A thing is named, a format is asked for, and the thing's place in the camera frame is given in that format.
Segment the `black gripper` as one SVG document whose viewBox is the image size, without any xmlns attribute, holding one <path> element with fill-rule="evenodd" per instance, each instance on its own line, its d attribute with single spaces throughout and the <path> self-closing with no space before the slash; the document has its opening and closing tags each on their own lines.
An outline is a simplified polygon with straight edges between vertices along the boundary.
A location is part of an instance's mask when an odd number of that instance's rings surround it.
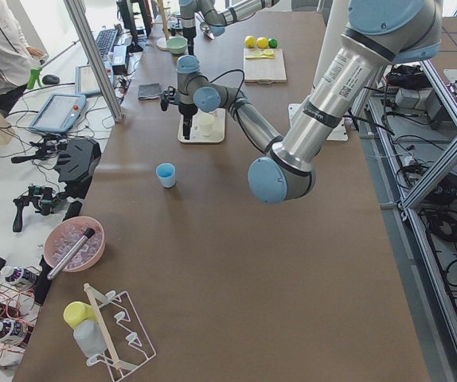
<svg viewBox="0 0 457 382">
<path fill-rule="evenodd" d="M 190 139 L 193 116 L 197 114 L 197 106 L 194 103 L 180 103 L 178 110 L 183 115 L 182 136 L 184 139 Z"/>
<path fill-rule="evenodd" d="M 184 27 L 183 36 L 188 41 L 188 54 L 194 56 L 194 38 L 196 37 L 196 27 Z"/>
</svg>

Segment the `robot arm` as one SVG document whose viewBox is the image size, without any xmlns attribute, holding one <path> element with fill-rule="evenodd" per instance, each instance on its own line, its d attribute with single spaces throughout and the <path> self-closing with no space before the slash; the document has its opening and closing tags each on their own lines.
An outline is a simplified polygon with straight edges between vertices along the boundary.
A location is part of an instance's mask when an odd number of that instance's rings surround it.
<svg viewBox="0 0 457 382">
<path fill-rule="evenodd" d="M 281 135 L 241 90 L 213 83 L 192 55 L 177 61 L 177 95 L 184 119 L 224 108 L 263 157 L 248 169 L 253 195 L 268 204 L 308 194 L 315 184 L 313 158 L 379 68 L 428 60 L 440 46 L 441 1 L 350 1 L 341 48 Z"/>
<path fill-rule="evenodd" d="M 220 36 L 228 25 L 243 21 L 265 8 L 275 6 L 275 0 L 246 0 L 218 12 L 214 1 L 181 0 L 178 2 L 182 20 L 182 33 L 188 42 L 188 54 L 194 55 L 194 38 L 197 36 L 196 14 L 200 13 L 214 36 Z"/>
</svg>

